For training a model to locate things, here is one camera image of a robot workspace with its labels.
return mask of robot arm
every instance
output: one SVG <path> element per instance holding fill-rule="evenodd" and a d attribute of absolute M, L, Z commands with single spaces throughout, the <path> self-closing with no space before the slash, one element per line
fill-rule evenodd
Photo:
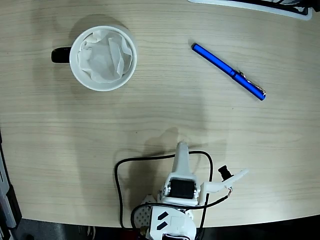
<path fill-rule="evenodd" d="M 179 142 L 172 172 L 159 191 L 157 202 L 180 206 L 202 206 L 205 204 L 207 194 L 216 193 L 224 188 L 230 189 L 235 181 L 248 173 L 248 169 L 231 175 L 227 167 L 223 166 L 219 172 L 223 178 L 222 182 L 206 181 L 200 186 L 197 176 L 190 172 L 188 145 L 185 142 Z M 152 207 L 150 227 L 146 235 L 148 239 L 162 240 L 164 236 L 173 236 L 178 239 L 194 240 L 196 232 L 191 210 L 183 211 L 167 206 Z"/>

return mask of blue pen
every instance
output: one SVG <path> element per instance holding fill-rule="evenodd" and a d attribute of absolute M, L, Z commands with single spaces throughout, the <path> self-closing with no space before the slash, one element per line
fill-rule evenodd
<path fill-rule="evenodd" d="M 192 50 L 195 51 L 197 54 L 201 55 L 205 59 L 207 59 L 210 63 L 224 71 L 227 75 L 229 75 L 233 80 L 235 80 L 238 84 L 242 87 L 247 89 L 250 93 L 255 95 L 261 101 L 266 98 L 266 92 L 257 85 L 254 85 L 252 82 L 246 79 L 245 75 L 242 72 L 238 72 L 229 65 L 225 64 L 215 55 L 210 53 L 209 51 L 205 50 L 199 44 L 194 43 L 192 45 Z"/>

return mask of tissue paper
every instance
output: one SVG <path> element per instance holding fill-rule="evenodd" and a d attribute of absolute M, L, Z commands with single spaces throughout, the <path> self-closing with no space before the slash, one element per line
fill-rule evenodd
<path fill-rule="evenodd" d="M 79 67 L 97 83 L 112 83 L 126 74 L 133 54 L 126 39 L 111 30 L 97 30 L 80 45 Z"/>

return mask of wood grain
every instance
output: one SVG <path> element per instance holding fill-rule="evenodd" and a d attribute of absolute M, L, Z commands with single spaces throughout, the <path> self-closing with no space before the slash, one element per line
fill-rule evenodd
<path fill-rule="evenodd" d="M 133 33 L 138 65 L 120 89 L 94 92 L 50 54 L 107 24 Z M 181 140 L 212 155 L 217 181 L 224 164 L 250 169 L 205 226 L 320 214 L 319 14 L 302 21 L 186 0 L 3 0 L 0 29 L 2 146 L 24 218 L 118 227 L 115 163 L 172 153 Z M 193 42 L 241 69 L 266 99 L 192 52 Z M 127 226 L 171 164 L 120 169 Z M 201 180 L 208 166 L 191 158 Z"/>

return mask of black mug handle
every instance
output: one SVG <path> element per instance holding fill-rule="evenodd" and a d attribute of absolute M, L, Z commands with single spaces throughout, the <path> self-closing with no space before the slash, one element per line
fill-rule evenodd
<path fill-rule="evenodd" d="M 58 47 L 51 52 L 51 61 L 56 64 L 68 64 L 71 47 Z"/>

